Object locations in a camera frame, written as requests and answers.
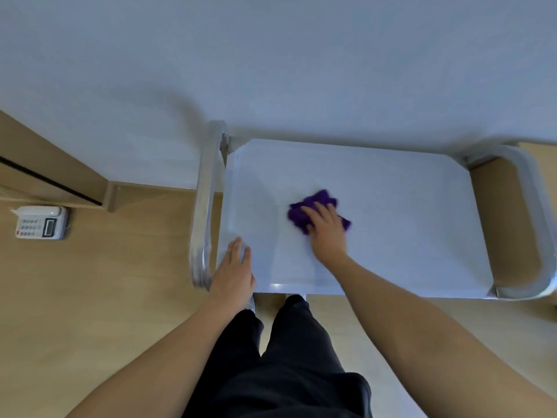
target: purple cloth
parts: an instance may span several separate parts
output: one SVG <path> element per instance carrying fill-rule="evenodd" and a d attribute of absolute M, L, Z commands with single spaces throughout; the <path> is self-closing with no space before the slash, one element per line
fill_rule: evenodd
<path fill-rule="evenodd" d="M 317 211 L 314 202 L 318 202 L 325 207 L 327 204 L 332 204 L 335 208 L 337 207 L 338 200 L 336 198 L 331 198 L 329 192 L 325 189 L 320 190 L 315 195 L 304 198 L 302 202 L 296 202 L 295 204 L 290 204 L 290 209 L 288 210 L 288 218 L 294 223 L 294 225 L 299 228 L 304 235 L 308 235 L 308 224 L 311 224 L 311 218 L 302 211 L 301 207 L 310 207 Z M 344 231 L 347 231 L 352 224 L 352 221 L 341 217 L 343 221 Z"/>

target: white telephone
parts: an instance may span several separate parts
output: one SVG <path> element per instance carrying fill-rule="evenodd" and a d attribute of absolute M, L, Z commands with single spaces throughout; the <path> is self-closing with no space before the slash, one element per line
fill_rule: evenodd
<path fill-rule="evenodd" d="M 12 212 L 19 217 L 16 237 L 20 239 L 61 239 L 68 218 L 65 207 L 28 206 Z"/>

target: leg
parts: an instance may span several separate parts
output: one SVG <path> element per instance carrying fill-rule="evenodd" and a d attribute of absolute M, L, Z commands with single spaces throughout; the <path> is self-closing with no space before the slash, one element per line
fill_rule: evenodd
<path fill-rule="evenodd" d="M 287 363 L 314 372 L 344 372 L 329 334 L 299 295 L 289 296 L 278 311 L 261 360 Z"/>
<path fill-rule="evenodd" d="M 184 416 L 203 415 L 207 403 L 227 380 L 260 359 L 262 330 L 263 323 L 252 311 L 245 309 L 236 314 L 215 343 Z"/>

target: white wall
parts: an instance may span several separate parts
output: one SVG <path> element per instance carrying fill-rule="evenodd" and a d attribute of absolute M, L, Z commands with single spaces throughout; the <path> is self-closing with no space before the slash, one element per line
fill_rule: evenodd
<path fill-rule="evenodd" d="M 0 109 L 104 177 L 194 187 L 196 130 L 557 142 L 557 0 L 2 0 Z"/>

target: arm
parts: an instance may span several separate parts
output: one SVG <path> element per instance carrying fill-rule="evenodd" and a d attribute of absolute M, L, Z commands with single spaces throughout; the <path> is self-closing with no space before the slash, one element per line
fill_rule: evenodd
<path fill-rule="evenodd" d="M 557 401 L 495 356 L 459 323 L 366 270 L 346 249 L 332 205 L 310 216 L 315 256 L 336 277 L 369 339 L 430 418 L 557 416 Z"/>
<path fill-rule="evenodd" d="M 67 418 L 181 416 L 218 337 L 254 292 L 251 249 L 246 247 L 240 261 L 241 247 L 240 238 L 228 245 L 199 310 L 97 387 Z"/>

